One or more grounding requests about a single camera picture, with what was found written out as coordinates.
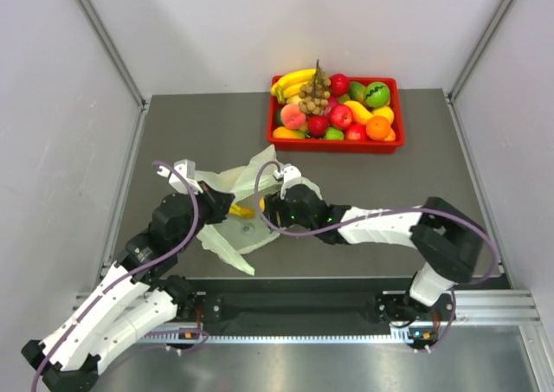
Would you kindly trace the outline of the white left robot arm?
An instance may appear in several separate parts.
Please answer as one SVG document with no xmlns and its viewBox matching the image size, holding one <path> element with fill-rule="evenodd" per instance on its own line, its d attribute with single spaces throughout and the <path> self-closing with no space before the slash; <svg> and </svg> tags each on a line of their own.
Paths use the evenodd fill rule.
<svg viewBox="0 0 554 392">
<path fill-rule="evenodd" d="M 196 290 L 168 271 L 204 226 L 226 219 L 235 199 L 206 183 L 200 189 L 166 196 L 72 316 L 23 346 L 35 371 L 33 389 L 42 382 L 51 391 L 89 391 L 116 357 L 154 328 L 197 317 Z"/>
</svg>

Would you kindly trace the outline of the green striped melon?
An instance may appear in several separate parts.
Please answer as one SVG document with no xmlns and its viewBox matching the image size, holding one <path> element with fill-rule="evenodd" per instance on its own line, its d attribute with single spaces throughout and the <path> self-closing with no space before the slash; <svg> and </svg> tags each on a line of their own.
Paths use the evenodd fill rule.
<svg viewBox="0 0 554 392">
<path fill-rule="evenodd" d="M 371 108 L 385 106 L 390 100 L 389 87 L 381 82 L 371 82 L 364 90 L 364 103 Z"/>
</svg>

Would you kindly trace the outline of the small yellow banana bunch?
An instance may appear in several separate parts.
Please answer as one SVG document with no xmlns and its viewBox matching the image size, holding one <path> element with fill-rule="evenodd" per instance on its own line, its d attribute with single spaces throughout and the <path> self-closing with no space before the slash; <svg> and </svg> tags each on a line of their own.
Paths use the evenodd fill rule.
<svg viewBox="0 0 554 392">
<path fill-rule="evenodd" d="M 250 208 L 244 208 L 237 204 L 233 204 L 229 208 L 229 214 L 243 219 L 251 219 L 255 217 L 255 211 Z"/>
</svg>

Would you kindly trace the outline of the pale green plastic bag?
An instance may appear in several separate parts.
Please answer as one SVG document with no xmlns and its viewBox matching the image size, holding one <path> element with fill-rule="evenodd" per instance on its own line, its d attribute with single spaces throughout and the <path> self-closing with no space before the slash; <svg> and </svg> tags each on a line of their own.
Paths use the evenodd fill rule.
<svg viewBox="0 0 554 392">
<path fill-rule="evenodd" d="M 253 156 L 243 166 L 220 173 L 195 172 L 195 179 L 204 181 L 213 189 L 235 195 L 234 203 L 242 208 L 254 208 L 254 180 L 262 165 L 277 159 L 276 150 L 270 145 Z M 244 258 L 245 254 L 266 246 L 280 235 L 270 230 L 258 215 L 241 218 L 229 215 L 221 223 L 206 225 L 196 235 L 203 249 L 216 254 L 219 259 L 248 275 L 255 275 L 255 269 Z"/>
</svg>

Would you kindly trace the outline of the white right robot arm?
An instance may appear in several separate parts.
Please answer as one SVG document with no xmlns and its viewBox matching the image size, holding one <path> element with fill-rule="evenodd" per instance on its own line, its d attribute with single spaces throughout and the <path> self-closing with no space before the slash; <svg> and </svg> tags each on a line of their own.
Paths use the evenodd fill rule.
<svg viewBox="0 0 554 392">
<path fill-rule="evenodd" d="M 328 204 L 304 184 L 264 196 L 260 210 L 272 230 L 301 227 L 328 245 L 365 243 L 412 248 L 424 259 L 403 299 L 385 306 L 393 320 L 426 318 L 441 295 L 473 280 L 483 246 L 481 226 L 440 197 L 406 210 Z"/>
</svg>

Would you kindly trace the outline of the brown longan cluster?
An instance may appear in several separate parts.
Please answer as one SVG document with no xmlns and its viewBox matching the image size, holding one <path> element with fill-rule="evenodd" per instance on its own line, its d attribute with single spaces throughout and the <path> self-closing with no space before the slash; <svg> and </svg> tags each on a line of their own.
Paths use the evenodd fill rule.
<svg viewBox="0 0 554 392">
<path fill-rule="evenodd" d="M 325 74 L 319 61 L 312 78 L 300 88 L 300 110 L 307 116 L 321 115 L 329 103 L 331 97 L 331 80 Z"/>
</svg>

